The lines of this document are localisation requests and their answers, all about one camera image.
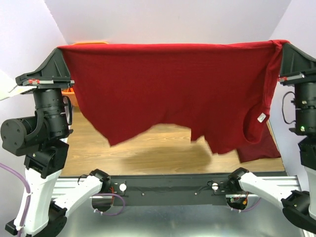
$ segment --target red cloth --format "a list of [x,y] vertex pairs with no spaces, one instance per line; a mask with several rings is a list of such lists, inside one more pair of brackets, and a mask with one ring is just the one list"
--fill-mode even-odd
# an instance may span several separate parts
[[269,131],[267,125],[264,126],[262,137],[259,143],[237,148],[240,162],[248,162],[261,158],[280,158],[281,154]]
[[172,123],[190,128],[193,141],[204,135],[212,152],[223,154],[260,141],[286,42],[60,49],[83,115],[110,145]]

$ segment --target red fabric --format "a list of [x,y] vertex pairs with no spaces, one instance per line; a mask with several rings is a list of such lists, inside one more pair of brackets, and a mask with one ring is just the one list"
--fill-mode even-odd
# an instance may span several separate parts
[[60,48],[83,115],[110,145],[172,123],[223,154],[260,141],[286,42]]
[[261,158],[281,157],[267,125],[263,128],[262,137],[259,143],[237,148],[237,153],[240,162],[248,162]]

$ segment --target white label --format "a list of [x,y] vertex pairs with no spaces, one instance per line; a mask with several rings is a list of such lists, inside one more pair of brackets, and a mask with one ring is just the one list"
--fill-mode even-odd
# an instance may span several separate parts
[[263,122],[263,120],[265,120],[265,118],[266,118],[266,115],[264,113],[261,113],[260,116],[257,118],[257,120],[259,122]]

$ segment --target wooden table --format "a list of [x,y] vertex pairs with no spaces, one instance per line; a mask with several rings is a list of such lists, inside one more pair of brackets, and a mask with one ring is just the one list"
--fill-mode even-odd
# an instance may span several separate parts
[[219,173],[241,166],[251,171],[284,171],[280,158],[240,163],[236,151],[213,155],[203,138],[191,143],[190,130],[175,125],[157,125],[113,147],[78,108],[72,128],[63,176],[88,174],[96,168],[111,175]]

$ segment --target gray wall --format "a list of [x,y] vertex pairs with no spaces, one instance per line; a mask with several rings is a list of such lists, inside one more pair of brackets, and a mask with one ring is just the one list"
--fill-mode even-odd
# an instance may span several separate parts
[[[53,48],[65,44],[56,23],[42,0],[1,1],[0,70],[10,77],[33,71]],[[19,95],[0,101],[0,124],[6,119],[34,115],[32,95]],[[0,162],[24,173],[24,158],[2,149]],[[0,170],[0,236],[11,236],[5,224],[14,219],[20,207],[23,184]]]
[[268,40],[290,0],[45,0],[66,41]]
[[[287,39],[309,55],[316,58],[316,1],[293,0],[286,13],[271,35],[271,39]],[[271,107],[271,127],[276,143],[282,155],[282,160],[289,175],[298,175],[302,189],[308,190],[307,175],[300,163],[297,143],[303,137],[291,133],[283,122],[281,114],[281,101],[285,92],[293,90],[292,87],[277,85]],[[295,108],[290,103],[293,96],[285,100],[285,116],[288,121],[295,119]]]

